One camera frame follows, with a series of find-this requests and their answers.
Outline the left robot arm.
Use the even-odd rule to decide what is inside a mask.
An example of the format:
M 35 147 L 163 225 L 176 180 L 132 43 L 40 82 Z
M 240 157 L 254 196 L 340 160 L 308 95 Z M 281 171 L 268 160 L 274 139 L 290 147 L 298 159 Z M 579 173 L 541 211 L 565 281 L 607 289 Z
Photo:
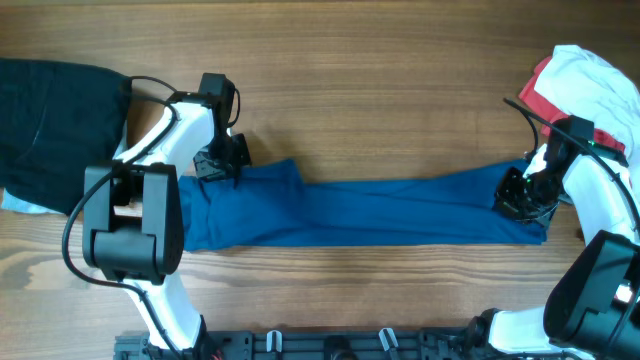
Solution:
M 69 254 L 67 224 L 63 260 L 81 280 L 125 291 L 149 333 L 140 359 L 219 359 L 203 316 L 194 308 L 177 271 L 184 250 L 178 181 L 189 166 L 205 182 L 237 181 L 251 158 L 246 140 L 231 129 L 240 114 L 240 92 L 223 74 L 203 74 L 195 92 L 172 90 L 161 101 L 158 123 L 131 149 L 89 166 L 84 195 L 70 219 L 83 218 L 85 263 L 102 272 L 82 273 Z

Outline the blue polo shirt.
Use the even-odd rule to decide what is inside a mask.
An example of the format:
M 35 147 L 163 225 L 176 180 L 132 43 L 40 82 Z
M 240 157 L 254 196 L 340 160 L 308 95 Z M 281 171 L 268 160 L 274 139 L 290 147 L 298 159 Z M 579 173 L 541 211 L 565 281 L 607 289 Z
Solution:
M 522 160 L 431 179 L 306 183 L 284 160 L 239 180 L 179 181 L 185 248 L 540 245 L 546 228 L 494 211 L 494 192 Z

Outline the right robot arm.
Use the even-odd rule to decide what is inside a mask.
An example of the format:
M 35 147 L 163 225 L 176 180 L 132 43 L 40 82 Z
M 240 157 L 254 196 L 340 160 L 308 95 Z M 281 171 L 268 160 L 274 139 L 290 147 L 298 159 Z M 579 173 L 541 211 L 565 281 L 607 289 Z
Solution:
M 523 224 L 547 225 L 561 202 L 576 209 L 584 250 L 544 307 L 474 317 L 464 358 L 638 358 L 639 204 L 623 152 L 597 143 L 593 123 L 576 116 L 552 124 L 527 170 L 508 170 L 494 208 Z

